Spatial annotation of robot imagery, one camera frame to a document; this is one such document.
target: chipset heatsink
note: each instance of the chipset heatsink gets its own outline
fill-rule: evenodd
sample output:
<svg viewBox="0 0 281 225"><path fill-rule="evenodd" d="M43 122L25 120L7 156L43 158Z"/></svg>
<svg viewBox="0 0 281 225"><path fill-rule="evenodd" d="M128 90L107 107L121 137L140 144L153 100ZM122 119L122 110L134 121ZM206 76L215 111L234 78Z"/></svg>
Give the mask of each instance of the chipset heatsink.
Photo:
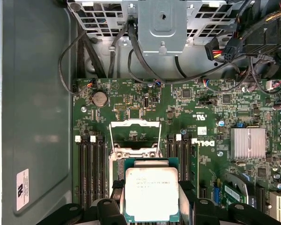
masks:
<svg viewBox="0 0 281 225"><path fill-rule="evenodd" d="M265 158L264 128L232 128L230 158Z"/></svg>
<svg viewBox="0 0 281 225"><path fill-rule="evenodd" d="M129 168L125 180L125 211L134 222L170 221L179 213L176 168Z"/></svg>

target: motherboard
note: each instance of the motherboard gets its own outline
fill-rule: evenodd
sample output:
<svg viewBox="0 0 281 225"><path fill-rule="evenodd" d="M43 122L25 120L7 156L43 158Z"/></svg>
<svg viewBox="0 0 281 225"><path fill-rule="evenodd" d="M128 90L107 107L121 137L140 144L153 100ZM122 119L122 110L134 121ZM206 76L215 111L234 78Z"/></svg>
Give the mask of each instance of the motherboard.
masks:
<svg viewBox="0 0 281 225"><path fill-rule="evenodd" d="M178 180L222 208L243 202L281 222L281 94L245 82L164 85L79 79L73 97L73 202L108 198L129 158L178 158ZM214 90L234 80L209 80Z"/></svg>

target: silver heatsink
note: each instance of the silver heatsink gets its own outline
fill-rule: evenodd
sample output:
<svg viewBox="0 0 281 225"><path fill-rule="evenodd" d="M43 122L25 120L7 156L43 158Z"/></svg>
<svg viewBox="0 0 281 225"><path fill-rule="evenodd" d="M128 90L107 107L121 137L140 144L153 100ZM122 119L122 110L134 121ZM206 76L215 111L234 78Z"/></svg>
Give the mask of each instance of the silver heatsink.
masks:
<svg viewBox="0 0 281 225"><path fill-rule="evenodd" d="M266 130L263 128L232 128L231 158L265 158Z"/></svg>

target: label sticker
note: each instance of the label sticker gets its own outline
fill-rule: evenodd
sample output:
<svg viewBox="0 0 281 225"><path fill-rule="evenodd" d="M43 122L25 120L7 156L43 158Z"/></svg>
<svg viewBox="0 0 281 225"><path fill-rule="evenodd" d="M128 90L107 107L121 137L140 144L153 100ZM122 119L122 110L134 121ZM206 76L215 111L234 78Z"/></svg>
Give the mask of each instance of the label sticker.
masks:
<svg viewBox="0 0 281 225"><path fill-rule="evenodd" d="M240 201L240 196L238 193L233 191L231 188L225 186L225 192L227 192L229 195L231 195L233 198L235 198L238 202Z"/></svg>
<svg viewBox="0 0 281 225"><path fill-rule="evenodd" d="M198 135L207 135L207 127L198 127Z"/></svg>
<svg viewBox="0 0 281 225"><path fill-rule="evenodd" d="M29 170L17 174L17 211L29 202Z"/></svg>

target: cable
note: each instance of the cable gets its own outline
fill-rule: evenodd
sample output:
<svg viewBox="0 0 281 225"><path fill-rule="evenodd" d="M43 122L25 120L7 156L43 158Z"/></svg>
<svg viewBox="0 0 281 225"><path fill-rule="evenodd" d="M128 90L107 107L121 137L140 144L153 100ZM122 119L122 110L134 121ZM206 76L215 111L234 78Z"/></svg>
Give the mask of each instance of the cable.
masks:
<svg viewBox="0 0 281 225"><path fill-rule="evenodd" d="M101 61L92 45L92 42L90 41L90 39L86 33L84 33L84 35L82 36L82 41L89 54L89 58L94 66L94 69L95 69L95 72L96 72L98 78L106 78L106 74L104 72Z"/></svg>
<svg viewBox="0 0 281 225"><path fill-rule="evenodd" d="M242 15L244 14L245 10L248 8L248 6L251 4L253 0L245 0L244 3L242 4L242 6L240 7L238 13L237 13L237 16L236 16L236 19L235 21L236 22L240 22L240 18L242 17Z"/></svg>
<svg viewBox="0 0 281 225"><path fill-rule="evenodd" d="M275 95L275 94L278 94L281 92L281 87L277 90L277 91L273 91L273 92L269 92L269 91L265 91L262 89L261 85L259 84L259 82L257 81L257 78L256 78L256 72L255 72L255 68L253 66L253 57L250 58L250 68L251 68L251 74L252 74L252 77L257 85L257 87L259 88L259 90L263 93L263 94L266 94L266 95Z"/></svg>
<svg viewBox="0 0 281 225"><path fill-rule="evenodd" d="M136 81L140 82L140 83L145 83L145 84L153 84L154 82L149 82L149 81L143 81L139 78L137 78L131 71L131 55L133 53L133 49L130 51L129 55L128 55L128 72L129 72L129 75L135 79Z"/></svg>
<svg viewBox="0 0 281 225"><path fill-rule="evenodd" d="M227 89L227 90L214 90L214 89L208 87L208 82L209 82L209 80L206 81L205 87L206 87L208 90L210 90L210 91L212 91L212 92L214 92L214 93L226 93L226 92L229 92L229 91L233 91L233 90L239 88L240 85L242 85L242 83L247 79L247 77L249 76L249 74L250 74L250 70L247 70L247 71L246 71L246 75L242 78L242 80L241 80L237 85L235 85L233 88L230 88L230 89Z"/></svg>
<svg viewBox="0 0 281 225"><path fill-rule="evenodd" d="M111 44L112 47L116 47L116 43L127 32L127 28L128 28L128 23L125 23L123 29L114 38L114 40ZM111 61L110 61L109 69L108 69L108 78L112 78L115 60L116 60L116 52L112 51L111 52Z"/></svg>
<svg viewBox="0 0 281 225"><path fill-rule="evenodd" d="M139 60L140 64L142 65L142 67L146 70L146 72L152 76L153 78L159 80L161 83L164 83L164 84L181 84L181 83L186 83L186 82L189 82L189 81L192 81L192 80L196 80L198 78L201 78L201 77L205 77L205 76L209 76L229 65L231 65L230 62L227 62L227 63L223 63L221 64L220 66L216 67L216 68L213 68L209 71L206 71L204 73L201 73L201 74L197 74L197 75L194 75L194 76L191 76L191 77L187 77L187 78L182 78L182 79L175 79L175 80L164 80L162 79L160 76L158 76L152 69L151 67L147 64L147 62L145 61L144 57L142 56L142 52L141 52L141 49L140 49L140 46L138 45L138 41L137 41L137 37L136 37L136 34L135 34L135 29L134 29L134 25L133 24L130 24L129 25L129 28L128 28L128 35L130 37L130 40L131 40L131 44L132 44L132 47L133 47L133 50L135 52L135 55L137 57L137 59ZM240 61L240 60L243 60L246 58L246 55L241 55L237 58L234 59L233 63L237 62L237 61Z"/></svg>
<svg viewBox="0 0 281 225"><path fill-rule="evenodd" d="M67 90L67 92L69 92L71 95L80 95L82 94L87 88L88 86L85 86L81 91L75 93L73 91L71 91L68 86L66 85L65 83L65 80L64 80L64 76L62 74L62 70L61 70L61 62L62 62L62 59L64 58L65 54L83 37L83 35L86 34L86 30L84 30L83 32L81 32L81 34L75 38L75 40L69 45L68 48L66 48L66 50L60 55L59 59L58 59L58 74L59 74L59 77L60 77L60 81L62 83L62 85L64 86L64 88Z"/></svg>
<svg viewBox="0 0 281 225"><path fill-rule="evenodd" d="M177 67L177 70L179 71L179 73L180 73L184 78L187 78L187 75L183 72L182 68L180 67L178 56L175 56L175 64L176 64L176 67Z"/></svg>

